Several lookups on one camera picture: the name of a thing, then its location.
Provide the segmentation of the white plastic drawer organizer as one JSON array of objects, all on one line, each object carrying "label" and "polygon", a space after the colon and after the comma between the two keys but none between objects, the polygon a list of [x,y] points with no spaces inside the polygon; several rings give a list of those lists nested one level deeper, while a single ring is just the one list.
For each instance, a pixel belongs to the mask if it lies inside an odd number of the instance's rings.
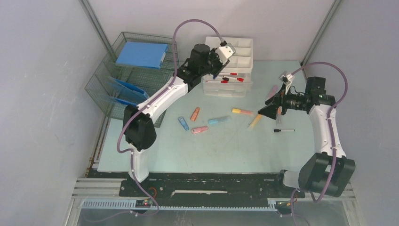
[{"label": "white plastic drawer organizer", "polygon": [[202,78],[205,95],[217,97],[245,97],[251,90],[254,42],[251,38],[225,37],[236,53],[229,64],[213,79],[212,75]]}]

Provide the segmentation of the blue transparent correction tape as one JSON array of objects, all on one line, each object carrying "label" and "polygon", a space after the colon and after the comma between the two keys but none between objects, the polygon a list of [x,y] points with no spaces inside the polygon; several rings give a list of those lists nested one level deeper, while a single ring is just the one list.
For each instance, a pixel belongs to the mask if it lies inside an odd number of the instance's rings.
[{"label": "blue transparent correction tape", "polygon": [[189,128],[186,120],[184,119],[184,117],[179,117],[178,121],[181,124],[181,126],[184,128],[185,131],[189,131],[190,128]]}]

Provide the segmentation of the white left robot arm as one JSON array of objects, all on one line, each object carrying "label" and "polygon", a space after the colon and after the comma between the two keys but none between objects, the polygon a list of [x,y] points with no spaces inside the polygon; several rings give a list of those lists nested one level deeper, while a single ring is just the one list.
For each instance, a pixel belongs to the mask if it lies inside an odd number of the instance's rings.
[{"label": "white left robot arm", "polygon": [[159,91],[138,106],[128,105],[125,108],[123,128],[118,141],[125,138],[129,145],[129,175],[134,179],[130,189],[137,196],[143,196],[149,190],[149,184],[145,181],[149,176],[147,151],[157,138],[154,126],[156,120],[176,100],[197,86],[203,76],[218,76],[235,53],[235,48],[225,41],[217,48],[196,44],[190,57],[177,68],[173,77]]}]

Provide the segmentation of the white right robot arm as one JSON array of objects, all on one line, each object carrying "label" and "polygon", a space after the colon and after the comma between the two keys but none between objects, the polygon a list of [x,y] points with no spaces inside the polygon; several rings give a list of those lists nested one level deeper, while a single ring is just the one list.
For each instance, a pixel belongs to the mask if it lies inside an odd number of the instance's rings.
[{"label": "white right robot arm", "polygon": [[285,197],[293,188],[339,197],[352,177],[356,165],[348,159],[340,144],[336,127],[335,97],[325,90],[325,78],[311,77],[304,93],[291,93],[294,76],[281,75],[281,89],[268,100],[258,113],[273,120],[287,110],[305,111],[311,121],[314,135],[314,155],[300,171],[282,170],[274,183],[274,192]]}]

